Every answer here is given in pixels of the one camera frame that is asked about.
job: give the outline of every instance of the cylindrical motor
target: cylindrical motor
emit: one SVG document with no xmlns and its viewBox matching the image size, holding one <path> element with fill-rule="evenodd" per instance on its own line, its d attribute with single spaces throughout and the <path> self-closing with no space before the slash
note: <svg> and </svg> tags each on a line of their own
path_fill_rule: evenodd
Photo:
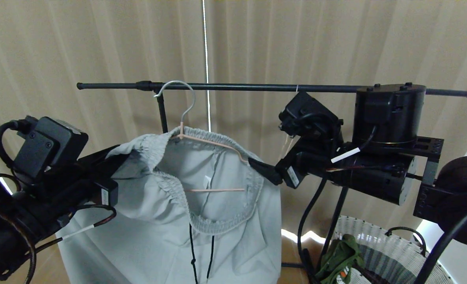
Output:
<svg viewBox="0 0 467 284">
<path fill-rule="evenodd" d="M 412 83 L 359 88 L 356 92 L 353 144 L 410 147 L 416 140 L 426 86 Z"/>
<path fill-rule="evenodd" d="M 370 196 L 402 205 L 412 187 L 412 179 L 407 173 L 414 174 L 417 164 L 414 156 L 394 153 L 391 155 L 374 155 L 358 153 L 341 161 L 340 167 L 378 166 L 384 169 L 352 169 L 331 172 L 330 180 L 342 187 L 349 187 Z M 399 169 L 390 172 L 389 168 Z"/>
</svg>

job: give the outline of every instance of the wooden floor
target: wooden floor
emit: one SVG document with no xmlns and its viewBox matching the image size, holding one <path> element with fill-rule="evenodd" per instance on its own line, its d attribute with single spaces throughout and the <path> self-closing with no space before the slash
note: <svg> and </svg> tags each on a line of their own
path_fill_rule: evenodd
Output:
<svg viewBox="0 0 467 284">
<path fill-rule="evenodd" d="M 40 242 L 44 244 L 45 242 L 51 241 L 54 237 L 49 237 L 48 239 Z M 304 248 L 308 248 L 311 253 L 311 258 L 313 259 L 314 264 L 317 261 L 317 257 L 321 252 L 321 244 L 316 243 L 315 241 L 308 239 L 302 245 Z M 293 262 L 300 263 L 300 259 L 297 253 L 297 244 L 295 244 L 290 239 L 282 237 L 282 261 L 283 262 Z M 21 284 L 24 282 L 26 273 L 28 272 L 28 261 L 21 266 L 13 275 L 9 277 L 6 282 L 0 282 L 1 284 Z M 65 271 L 64 262 L 60 256 L 60 250 L 58 246 L 52 246 L 43 250 L 39 253 L 37 257 L 37 269 L 35 270 L 34 278 L 32 279 L 31 284 L 70 284 L 67 272 Z M 281 277 L 277 284 L 307 284 L 307 276 L 305 273 L 298 268 L 287 268 L 283 267 L 281 269 Z"/>
</svg>

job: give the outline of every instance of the black basket handle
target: black basket handle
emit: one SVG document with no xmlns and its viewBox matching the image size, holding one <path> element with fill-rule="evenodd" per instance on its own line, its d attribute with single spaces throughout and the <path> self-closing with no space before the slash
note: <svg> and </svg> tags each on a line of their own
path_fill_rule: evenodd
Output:
<svg viewBox="0 0 467 284">
<path fill-rule="evenodd" d="M 412 228 L 409 228 L 409 227 L 393 227 L 393 228 L 389 229 L 388 232 L 386 232 L 385 235 L 387 235 L 389 237 L 390 235 L 393 234 L 394 230 L 408 230 L 408 231 L 411 231 L 411 232 L 417 234 L 418 237 L 421 239 L 421 243 L 422 243 L 421 244 L 421 255 L 426 257 L 426 241 L 424 241 L 424 237 L 423 237 L 422 234 L 420 234 L 418 231 L 416 231 L 416 230 L 414 230 Z"/>
</svg>

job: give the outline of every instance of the rack leg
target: rack leg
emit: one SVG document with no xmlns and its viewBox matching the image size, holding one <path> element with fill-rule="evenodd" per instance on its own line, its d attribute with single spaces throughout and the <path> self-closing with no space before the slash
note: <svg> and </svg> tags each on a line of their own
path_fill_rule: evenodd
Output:
<svg viewBox="0 0 467 284">
<path fill-rule="evenodd" d="M 318 264 L 316 266 L 316 271 L 319 271 L 321 259 L 323 258 L 325 253 L 327 253 L 328 247 L 330 245 L 330 240 L 333 237 L 333 231 L 335 230 L 335 226 L 337 225 L 338 218 L 340 217 L 340 211 L 342 210 L 344 201 L 346 201 L 348 190 L 349 190 L 348 187 L 342 187 L 342 191 L 340 192 L 340 196 L 338 197 L 337 206 L 331 218 L 331 224 L 330 224 L 329 232 L 327 234 L 327 240 L 325 241 L 325 244 L 323 245 L 323 250 L 321 251 L 321 255 L 319 256 Z"/>
<path fill-rule="evenodd" d="M 156 98 L 158 102 L 158 110 L 160 111 L 160 121 L 162 122 L 163 133 L 168 133 L 169 129 L 167 126 L 167 115 L 165 115 L 165 103 L 163 103 L 163 93 L 161 96 Z"/>
</svg>

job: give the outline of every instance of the white wall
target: white wall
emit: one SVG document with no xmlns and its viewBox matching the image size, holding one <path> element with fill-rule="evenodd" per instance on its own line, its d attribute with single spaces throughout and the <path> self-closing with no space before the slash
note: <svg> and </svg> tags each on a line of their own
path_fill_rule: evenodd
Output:
<svg viewBox="0 0 467 284">
<path fill-rule="evenodd" d="M 435 246 L 443 234 L 437 224 L 426 220 L 419 225 L 417 230 L 425 238 L 428 250 Z M 458 284 L 467 284 L 467 245 L 451 241 L 439 261 Z"/>
</svg>

